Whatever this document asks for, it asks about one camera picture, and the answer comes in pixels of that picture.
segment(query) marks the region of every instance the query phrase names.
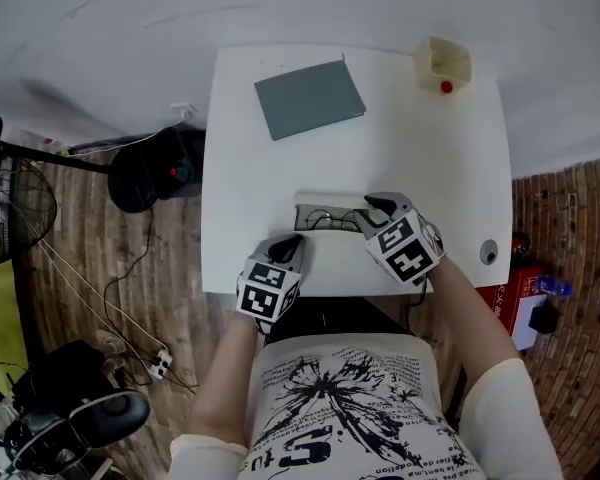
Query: white power strip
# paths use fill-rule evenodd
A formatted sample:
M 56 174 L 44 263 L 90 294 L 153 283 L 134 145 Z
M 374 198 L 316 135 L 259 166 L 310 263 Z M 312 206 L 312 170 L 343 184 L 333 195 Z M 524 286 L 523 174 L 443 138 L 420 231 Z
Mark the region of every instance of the white power strip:
M 154 358 L 151 363 L 151 368 L 149 368 L 149 373 L 154 379 L 162 380 L 164 378 L 164 374 L 171 366 L 173 362 L 173 357 L 166 350 L 161 350 L 158 352 L 158 355 Z

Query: red cap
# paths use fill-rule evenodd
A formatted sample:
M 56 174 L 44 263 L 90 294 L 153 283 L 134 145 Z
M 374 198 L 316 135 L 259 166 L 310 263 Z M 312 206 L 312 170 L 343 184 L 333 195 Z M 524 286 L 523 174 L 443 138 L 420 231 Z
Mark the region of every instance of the red cap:
M 451 94 L 453 92 L 453 84 L 449 80 L 445 80 L 440 84 L 440 90 L 444 94 Z

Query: yellow object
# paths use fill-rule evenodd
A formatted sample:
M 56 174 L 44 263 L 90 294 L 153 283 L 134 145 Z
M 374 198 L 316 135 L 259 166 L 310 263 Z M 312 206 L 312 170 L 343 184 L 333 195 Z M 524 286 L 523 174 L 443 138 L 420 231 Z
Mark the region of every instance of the yellow object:
M 28 364 L 10 261 L 0 264 L 0 363 L 2 362 L 20 365 L 25 370 Z M 24 374 L 22 368 L 0 365 L 0 392 L 3 395 L 8 395 L 12 389 L 7 374 L 16 382 Z
M 418 85 L 441 94 L 456 93 L 471 81 L 471 55 L 466 46 L 427 37 L 413 54 Z

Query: white table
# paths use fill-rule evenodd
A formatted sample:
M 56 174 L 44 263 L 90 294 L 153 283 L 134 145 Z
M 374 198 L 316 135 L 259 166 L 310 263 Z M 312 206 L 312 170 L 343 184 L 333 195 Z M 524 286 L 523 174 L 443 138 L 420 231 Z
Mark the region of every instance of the white table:
M 254 83 L 343 55 L 366 114 L 272 141 Z M 506 282 L 511 172 L 495 81 L 442 96 L 416 86 L 406 55 L 297 44 L 218 52 L 202 188 L 204 291 L 235 292 L 256 245 L 293 230 L 296 192 L 380 190 L 411 198 L 475 286 Z M 487 239 L 499 247 L 490 266 L 479 255 Z M 313 232 L 303 271 L 303 296 L 413 291 L 374 263 L 356 233 Z

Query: red box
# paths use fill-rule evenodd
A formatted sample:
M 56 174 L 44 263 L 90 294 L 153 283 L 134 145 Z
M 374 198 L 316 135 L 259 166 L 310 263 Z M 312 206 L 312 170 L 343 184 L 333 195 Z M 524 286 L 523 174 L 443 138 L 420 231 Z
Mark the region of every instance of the red box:
M 546 273 L 547 269 L 542 266 L 519 268 L 509 273 L 507 284 L 477 288 L 478 293 L 505 326 L 509 336 L 513 336 L 521 299 L 541 294 L 536 290 L 536 277 Z

